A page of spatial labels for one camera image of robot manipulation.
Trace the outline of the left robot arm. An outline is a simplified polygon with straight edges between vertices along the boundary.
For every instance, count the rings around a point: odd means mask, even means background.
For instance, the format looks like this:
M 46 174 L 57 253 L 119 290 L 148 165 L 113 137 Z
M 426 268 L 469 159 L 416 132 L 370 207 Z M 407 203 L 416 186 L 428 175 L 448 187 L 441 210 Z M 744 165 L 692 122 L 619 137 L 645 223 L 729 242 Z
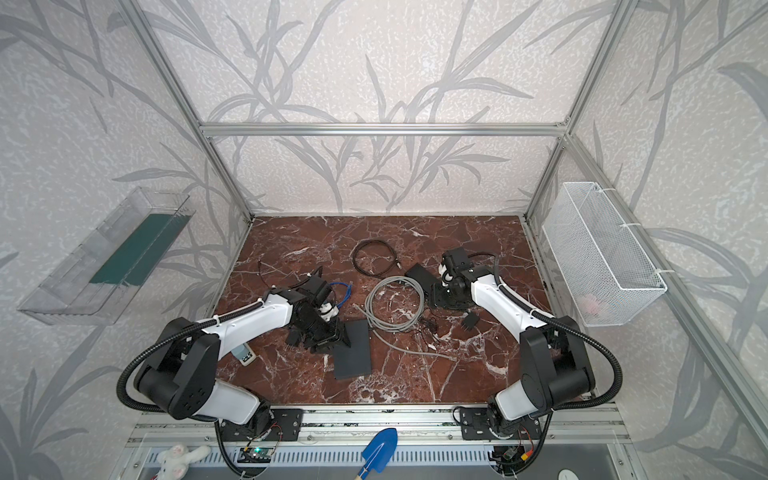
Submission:
M 219 379 L 219 361 L 282 328 L 290 340 L 312 353 L 350 345 L 332 292 L 332 285 L 315 271 L 294 286 L 272 287 L 257 301 L 223 315 L 201 321 L 176 318 L 125 367 L 117 380 L 117 398 L 135 411 L 262 430 L 272 422 L 269 403 Z

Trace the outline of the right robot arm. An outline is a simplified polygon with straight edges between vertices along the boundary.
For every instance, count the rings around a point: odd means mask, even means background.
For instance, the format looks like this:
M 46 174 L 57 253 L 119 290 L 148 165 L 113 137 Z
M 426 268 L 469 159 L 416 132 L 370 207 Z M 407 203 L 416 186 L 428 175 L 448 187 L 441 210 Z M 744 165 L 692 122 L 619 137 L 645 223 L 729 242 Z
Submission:
M 459 247 L 442 255 L 439 272 L 440 279 L 433 291 L 440 306 L 480 307 L 518 343 L 520 379 L 488 401 L 489 424 L 496 432 L 525 417 L 591 408 L 618 395 L 624 375 L 616 356 L 581 332 L 571 317 L 555 317 L 524 299 L 501 279 L 498 266 L 477 265 L 473 255 Z M 604 393 L 582 400 L 580 396 L 596 385 L 588 348 L 607 360 L 613 378 Z

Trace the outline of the black power adapter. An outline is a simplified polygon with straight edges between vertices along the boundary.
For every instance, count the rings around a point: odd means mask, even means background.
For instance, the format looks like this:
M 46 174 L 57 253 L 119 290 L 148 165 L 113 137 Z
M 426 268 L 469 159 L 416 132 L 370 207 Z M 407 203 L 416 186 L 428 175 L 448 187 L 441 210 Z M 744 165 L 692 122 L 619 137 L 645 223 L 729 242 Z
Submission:
M 480 317 L 475 312 L 468 312 L 462 319 L 461 326 L 465 331 L 472 331 L 478 324 Z

